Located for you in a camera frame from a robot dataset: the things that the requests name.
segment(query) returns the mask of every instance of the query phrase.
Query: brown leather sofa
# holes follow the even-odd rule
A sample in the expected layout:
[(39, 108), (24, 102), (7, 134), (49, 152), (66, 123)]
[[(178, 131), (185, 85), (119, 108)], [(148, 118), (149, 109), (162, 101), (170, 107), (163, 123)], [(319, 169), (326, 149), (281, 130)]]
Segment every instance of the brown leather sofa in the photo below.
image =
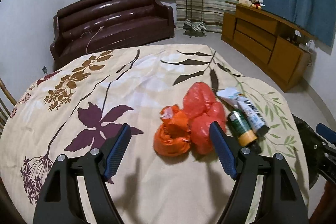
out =
[(159, 0), (80, 0), (57, 12), (54, 30), (50, 51), (60, 68), (86, 53), (173, 37), (173, 9)]

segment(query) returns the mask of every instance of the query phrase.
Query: screw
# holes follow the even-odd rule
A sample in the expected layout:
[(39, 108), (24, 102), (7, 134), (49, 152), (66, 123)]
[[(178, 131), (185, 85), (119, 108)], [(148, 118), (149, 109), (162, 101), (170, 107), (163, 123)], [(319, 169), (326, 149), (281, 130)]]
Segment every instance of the screw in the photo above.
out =
[(93, 148), (90, 151), (91, 155), (97, 155), (99, 153), (99, 149), (98, 148)]
[(58, 160), (58, 161), (63, 161), (64, 159), (65, 159), (65, 155), (64, 155), (64, 154), (59, 155), (59, 156), (57, 157), (57, 160)]
[(283, 154), (280, 154), (280, 153), (276, 153), (275, 154), (275, 157), (278, 159), (278, 160), (282, 160), (284, 158)]
[(246, 155), (248, 155), (248, 154), (251, 152), (251, 150), (248, 149), (247, 147), (243, 147), (243, 148), (241, 149), (241, 151), (242, 151), (243, 154), (246, 154)]

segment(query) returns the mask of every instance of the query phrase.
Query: mickey mouse toy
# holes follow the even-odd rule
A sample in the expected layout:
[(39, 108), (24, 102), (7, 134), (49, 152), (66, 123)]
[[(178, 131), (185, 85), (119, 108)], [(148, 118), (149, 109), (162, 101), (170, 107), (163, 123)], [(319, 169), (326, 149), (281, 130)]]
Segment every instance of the mickey mouse toy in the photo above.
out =
[(251, 0), (252, 4), (250, 5), (250, 7), (252, 8), (257, 8), (259, 10), (261, 10), (261, 7), (262, 6), (265, 6), (263, 5), (263, 0)]

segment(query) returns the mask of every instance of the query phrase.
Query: red plastic bag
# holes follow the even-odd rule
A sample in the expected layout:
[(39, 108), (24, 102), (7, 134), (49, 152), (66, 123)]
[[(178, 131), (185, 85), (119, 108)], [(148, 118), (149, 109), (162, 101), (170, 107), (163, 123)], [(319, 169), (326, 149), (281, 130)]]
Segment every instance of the red plastic bag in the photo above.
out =
[(160, 114), (162, 125), (154, 135), (154, 150), (163, 156), (176, 157), (190, 148), (188, 118), (178, 105), (164, 107)]
[(205, 155), (213, 150), (209, 137), (209, 127), (217, 121), (226, 132), (226, 115), (220, 102), (206, 83), (197, 82), (191, 86), (183, 98), (183, 110), (189, 118), (191, 141), (197, 152)]
[(194, 83), (183, 98), (183, 110), (192, 120), (207, 112), (216, 102), (216, 97), (210, 87), (203, 82)]

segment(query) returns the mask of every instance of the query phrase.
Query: bed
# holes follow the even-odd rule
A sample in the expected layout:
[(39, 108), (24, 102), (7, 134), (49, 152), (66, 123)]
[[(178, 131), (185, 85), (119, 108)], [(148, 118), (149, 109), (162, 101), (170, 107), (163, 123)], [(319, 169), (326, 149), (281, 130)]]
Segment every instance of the bed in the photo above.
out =
[[(197, 81), (214, 92), (235, 86), (254, 102), (271, 127), (260, 142), (262, 155), (285, 156), (307, 204), (305, 154), (283, 96), (263, 81), (243, 76), (206, 45), (155, 45), (82, 56), (23, 94), (0, 138), (0, 177), (23, 219), (33, 222), (39, 191), (58, 155), (82, 156), (126, 122), (132, 138), (107, 183), (123, 221), (216, 223), (234, 186), (216, 153), (189, 151), (167, 158), (152, 148), (160, 110), (182, 107)], [(78, 182), (87, 221), (96, 223), (84, 179)], [(256, 215), (261, 185), (259, 176), (247, 223)]]

